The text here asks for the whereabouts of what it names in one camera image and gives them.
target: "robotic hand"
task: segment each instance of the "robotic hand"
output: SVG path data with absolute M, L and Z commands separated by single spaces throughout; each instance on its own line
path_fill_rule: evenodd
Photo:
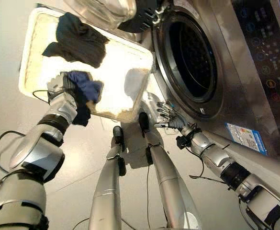
M 157 106 L 165 122 L 156 123 L 155 127 L 178 129 L 182 136 L 176 138 L 177 146 L 180 149 L 190 147 L 192 153 L 236 192 L 239 203 L 246 203 L 246 213 L 258 229 L 280 230 L 280 195 L 277 191 L 235 162 L 226 150 L 210 142 L 196 124 L 191 125 L 178 113 L 170 101 L 158 102 Z
M 63 164 L 64 154 L 59 147 L 83 103 L 75 101 L 77 86 L 65 72 L 52 79 L 47 88 L 48 111 L 22 138 L 11 157 L 9 173 L 0 181 L 0 229 L 48 228 L 43 185 Z

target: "washing machine door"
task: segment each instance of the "washing machine door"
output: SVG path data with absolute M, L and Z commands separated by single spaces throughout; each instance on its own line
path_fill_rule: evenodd
M 193 117 L 210 118 L 223 100 L 222 72 L 203 22 L 172 6 L 153 28 L 158 69 L 175 101 Z

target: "washing machine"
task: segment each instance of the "washing machine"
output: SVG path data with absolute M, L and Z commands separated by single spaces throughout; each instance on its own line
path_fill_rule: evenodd
M 152 38 L 164 97 L 203 130 L 280 161 L 280 0 L 161 9 Z

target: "clothing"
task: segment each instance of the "clothing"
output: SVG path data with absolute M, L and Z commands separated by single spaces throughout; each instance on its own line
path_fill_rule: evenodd
M 58 42 L 49 44 L 43 56 L 61 56 L 66 61 L 81 61 L 94 68 L 101 65 L 106 55 L 105 44 L 109 41 L 69 12 L 59 17 L 56 38 Z
M 97 102 L 101 92 L 102 83 L 90 81 L 86 72 L 71 71 L 67 73 L 68 78 L 75 84 L 75 101 L 77 103 L 77 115 L 72 124 L 87 126 L 91 118 L 90 109 L 86 106 L 88 101 Z

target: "dark blue cloth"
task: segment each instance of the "dark blue cloth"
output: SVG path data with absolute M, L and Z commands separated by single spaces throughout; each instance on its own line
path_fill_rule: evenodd
M 97 102 L 102 84 L 96 81 L 90 81 L 86 72 L 71 71 L 67 73 L 68 78 L 75 84 L 75 101 L 77 103 L 77 115 L 73 120 L 74 125 L 87 126 L 91 118 L 90 109 L 86 102 Z
M 81 71 L 69 72 L 68 78 L 78 86 L 87 101 L 97 102 L 102 87 L 100 82 L 90 81 L 88 74 Z

